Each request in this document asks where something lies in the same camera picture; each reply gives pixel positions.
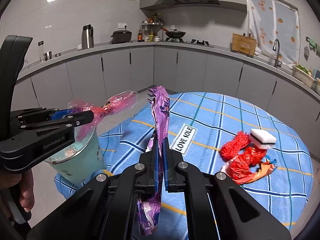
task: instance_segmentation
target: pink plastic wrapper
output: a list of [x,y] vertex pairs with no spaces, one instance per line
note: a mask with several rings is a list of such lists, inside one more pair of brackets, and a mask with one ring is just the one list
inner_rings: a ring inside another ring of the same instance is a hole
[[68,109],[72,109],[72,114],[88,110],[94,113],[93,121],[81,126],[76,135],[76,141],[81,142],[90,132],[91,128],[97,126],[105,116],[117,114],[127,108],[133,107],[137,103],[137,96],[138,93],[135,91],[126,91],[111,97],[103,107],[79,100],[68,103]]
[[142,199],[138,198],[137,211],[139,230],[142,236],[147,236],[156,231],[159,220],[159,213],[161,207],[161,192],[162,192],[162,179],[163,179],[163,140],[168,136],[169,127],[169,108],[170,99],[167,91],[162,86],[157,86],[149,89],[152,92],[153,100],[151,103],[151,113],[156,124],[156,133],[158,136],[159,148],[159,166],[158,166],[158,191],[152,196]]

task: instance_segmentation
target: wall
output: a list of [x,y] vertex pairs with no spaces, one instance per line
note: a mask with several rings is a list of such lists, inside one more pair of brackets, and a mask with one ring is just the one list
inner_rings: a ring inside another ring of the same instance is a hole
[[93,26],[100,43],[111,40],[118,23],[127,23],[135,38],[144,17],[139,0],[12,0],[0,20],[0,44],[7,35],[33,37],[25,58],[31,63],[39,59],[39,41],[54,54],[81,44],[84,25]]
[[[307,68],[320,70],[320,56],[310,51],[308,61],[303,56],[303,48],[309,44],[306,36],[320,43],[320,23],[306,0],[284,0],[298,8],[300,17],[300,64]],[[211,44],[230,47],[232,33],[243,34],[248,30],[248,17],[245,13],[214,7],[176,7],[161,10],[165,27],[175,24],[180,31],[186,32],[185,40],[209,41]]]

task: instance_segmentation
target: clear water bottle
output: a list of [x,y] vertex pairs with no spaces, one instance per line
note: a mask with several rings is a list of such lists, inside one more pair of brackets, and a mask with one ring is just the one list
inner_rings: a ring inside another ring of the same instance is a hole
[[43,41],[38,42],[40,62],[44,62],[44,46]]

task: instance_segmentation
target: white curtain with orange print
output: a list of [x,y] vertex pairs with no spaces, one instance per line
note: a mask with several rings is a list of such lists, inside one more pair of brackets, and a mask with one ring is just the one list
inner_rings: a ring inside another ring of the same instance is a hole
[[280,42],[279,59],[290,68],[299,60],[300,30],[297,10],[276,0],[248,0],[249,32],[261,53],[276,59],[275,39]]

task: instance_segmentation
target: silver screw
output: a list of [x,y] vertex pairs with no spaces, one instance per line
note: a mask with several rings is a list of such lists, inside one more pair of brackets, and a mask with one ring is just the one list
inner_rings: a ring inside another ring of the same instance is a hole
[[217,173],[217,179],[220,179],[220,180],[224,180],[224,179],[226,179],[226,174],[224,174],[223,172],[219,172],[219,173]]
[[97,180],[97,181],[100,181],[100,182],[103,182],[103,181],[106,180],[106,178],[107,178],[106,175],[104,175],[104,174],[98,174],[97,177],[96,177],[96,180]]
[[186,163],[186,162],[180,162],[180,163],[178,164],[178,167],[179,167],[179,168],[182,168],[182,169],[185,169],[185,168],[188,167],[188,163]]
[[138,171],[141,171],[144,169],[144,164],[143,163],[137,163],[134,168]]

